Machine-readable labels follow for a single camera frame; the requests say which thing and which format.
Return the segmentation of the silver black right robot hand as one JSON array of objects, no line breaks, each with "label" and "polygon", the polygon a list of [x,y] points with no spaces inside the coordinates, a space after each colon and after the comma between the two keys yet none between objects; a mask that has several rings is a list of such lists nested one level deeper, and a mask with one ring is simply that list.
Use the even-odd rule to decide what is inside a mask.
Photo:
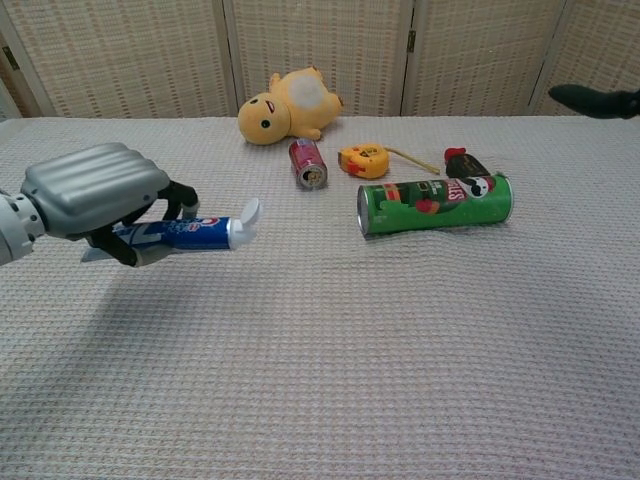
[{"label": "silver black right robot hand", "polygon": [[577,84],[551,87],[549,96],[568,109],[595,119],[632,119],[640,115],[640,90],[601,92]]}]

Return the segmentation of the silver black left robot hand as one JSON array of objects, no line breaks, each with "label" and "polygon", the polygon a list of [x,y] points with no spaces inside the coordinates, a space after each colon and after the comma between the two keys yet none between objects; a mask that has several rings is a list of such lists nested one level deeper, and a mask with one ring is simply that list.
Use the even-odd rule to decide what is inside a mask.
[{"label": "silver black left robot hand", "polygon": [[132,225],[158,199],[167,202],[165,220],[193,218],[200,206],[193,187],[172,180],[152,160],[118,142],[29,166],[20,193],[34,205],[47,234],[85,239],[131,267],[155,263],[169,250],[131,247],[116,236],[115,224]]}]

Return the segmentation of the blue white toothpaste tube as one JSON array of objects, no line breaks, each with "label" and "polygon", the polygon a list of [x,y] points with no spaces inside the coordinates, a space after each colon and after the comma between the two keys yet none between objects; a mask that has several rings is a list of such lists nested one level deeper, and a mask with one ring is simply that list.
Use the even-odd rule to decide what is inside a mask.
[{"label": "blue white toothpaste tube", "polygon": [[168,248],[170,254],[234,250],[255,238],[261,207],[260,201],[254,198],[238,218],[194,217],[135,223],[128,227],[118,226],[114,233],[129,247],[143,253],[159,246]]}]

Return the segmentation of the black red small object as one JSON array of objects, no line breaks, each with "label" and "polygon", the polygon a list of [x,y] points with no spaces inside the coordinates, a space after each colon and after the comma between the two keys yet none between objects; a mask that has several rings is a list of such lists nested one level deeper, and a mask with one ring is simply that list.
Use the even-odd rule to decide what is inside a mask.
[{"label": "black red small object", "polygon": [[449,178],[486,177],[491,173],[464,147],[444,151],[445,173]]}]

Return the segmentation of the woven folding screen panel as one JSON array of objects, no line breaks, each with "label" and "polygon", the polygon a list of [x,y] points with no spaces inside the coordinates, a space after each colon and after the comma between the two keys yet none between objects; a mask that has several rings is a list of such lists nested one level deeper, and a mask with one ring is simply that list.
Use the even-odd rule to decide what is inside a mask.
[{"label": "woven folding screen panel", "polygon": [[343,112],[398,116],[413,0],[223,0],[237,103],[308,66]]},{"label": "woven folding screen panel", "polygon": [[565,0],[414,0],[402,113],[526,113]]},{"label": "woven folding screen panel", "polygon": [[26,117],[237,112],[223,0],[0,0],[0,59]]},{"label": "woven folding screen panel", "polygon": [[640,89],[640,0],[566,0],[528,113],[566,116],[548,90],[580,84],[599,91]]}]

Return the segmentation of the green Pringles can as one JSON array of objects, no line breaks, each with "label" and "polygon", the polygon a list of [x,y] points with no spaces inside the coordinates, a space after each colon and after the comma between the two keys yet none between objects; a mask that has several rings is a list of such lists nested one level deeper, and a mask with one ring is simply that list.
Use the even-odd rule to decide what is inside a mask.
[{"label": "green Pringles can", "polygon": [[363,185],[357,218],[365,237],[506,221],[513,190],[503,175]]}]

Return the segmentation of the yellow plush duck toy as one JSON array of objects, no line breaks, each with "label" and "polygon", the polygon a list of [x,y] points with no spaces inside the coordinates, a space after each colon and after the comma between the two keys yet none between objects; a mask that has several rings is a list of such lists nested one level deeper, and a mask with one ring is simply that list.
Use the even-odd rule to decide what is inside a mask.
[{"label": "yellow plush duck toy", "polygon": [[269,89],[240,107],[237,125],[254,145],[271,145],[285,137],[317,141],[343,105],[342,98],[328,90],[321,72],[310,66],[284,76],[274,73]]}]

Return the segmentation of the red soda can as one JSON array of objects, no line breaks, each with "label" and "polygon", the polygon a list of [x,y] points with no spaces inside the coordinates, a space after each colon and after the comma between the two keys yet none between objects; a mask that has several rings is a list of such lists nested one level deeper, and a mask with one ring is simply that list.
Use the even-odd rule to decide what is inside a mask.
[{"label": "red soda can", "polygon": [[288,152],[294,176],[301,188],[317,190],[327,186],[327,167],[313,140],[297,138],[289,145]]}]

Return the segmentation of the yellow tape measure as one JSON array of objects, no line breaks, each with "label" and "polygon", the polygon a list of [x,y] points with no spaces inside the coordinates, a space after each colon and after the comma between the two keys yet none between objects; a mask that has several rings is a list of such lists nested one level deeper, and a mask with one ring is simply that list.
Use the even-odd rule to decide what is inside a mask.
[{"label": "yellow tape measure", "polygon": [[338,164],[345,173],[352,176],[363,179],[378,179],[389,170],[392,154],[433,174],[440,174],[440,169],[434,165],[418,160],[395,148],[376,143],[358,144],[341,149],[338,152]]}]

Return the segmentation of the beige woven tablecloth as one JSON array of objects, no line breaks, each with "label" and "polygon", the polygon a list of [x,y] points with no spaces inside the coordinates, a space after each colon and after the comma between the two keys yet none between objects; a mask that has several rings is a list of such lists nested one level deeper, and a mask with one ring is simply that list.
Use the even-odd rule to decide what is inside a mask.
[{"label": "beige woven tablecloth", "polygon": [[[255,241],[0,268],[0,480],[640,480],[640,120],[351,117],[300,190],[230,118],[0,123],[0,186],[106,141],[259,198]],[[366,240],[339,149],[506,174],[501,225]]]}]

